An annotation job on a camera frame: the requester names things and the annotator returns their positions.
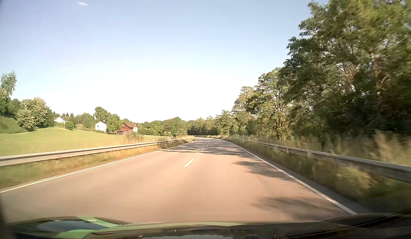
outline guardrail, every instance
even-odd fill
[[[127,144],[127,145],[114,145],[114,146],[104,146],[96,148],[80,148],[80,149],[70,149],[62,151],[53,151],[53,152],[43,152],[35,154],[19,154],[19,155],[10,155],[10,156],[0,156],[0,167],[9,166],[21,163],[28,162],[38,162],[43,160],[55,160],[60,158],[68,158],[73,156],[87,155],[87,154],[97,154],[104,153],[116,150],[131,149],[131,148],[140,148],[152,145],[161,145],[179,142],[189,139],[176,139],[168,141],[157,141],[157,142],[148,142],[148,143],[137,143],[137,144]]]
[[[347,164],[350,166],[356,166],[360,170],[366,171],[368,173],[378,174],[387,178],[399,180],[402,182],[407,182],[411,184],[411,167],[398,165],[388,162],[381,162],[375,160],[367,160],[362,158],[356,158],[352,156],[330,154],[320,151],[294,148],[283,145],[276,145],[270,143],[256,142],[247,139],[231,138],[241,141],[246,141],[250,143],[256,143],[263,145],[268,148],[276,148],[279,151],[284,151],[290,154],[296,154],[301,156],[306,156],[309,158],[314,158],[316,160],[326,160],[326,161],[337,161],[342,164]]]

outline sky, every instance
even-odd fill
[[[288,58],[310,0],[2,0],[0,75],[57,113],[134,122],[230,110]]]

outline asphalt road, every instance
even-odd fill
[[[3,192],[0,206],[7,222],[55,216],[308,221],[350,215],[250,153],[210,138]]]

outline red roof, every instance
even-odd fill
[[[123,124],[127,125],[129,128],[134,128],[134,127],[137,128],[137,124],[136,124],[136,123],[123,123]]]

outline grassy field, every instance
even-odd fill
[[[137,139],[124,136],[64,128],[42,128],[27,133],[0,133],[0,156],[31,154],[76,148],[92,148],[170,139],[143,135]]]

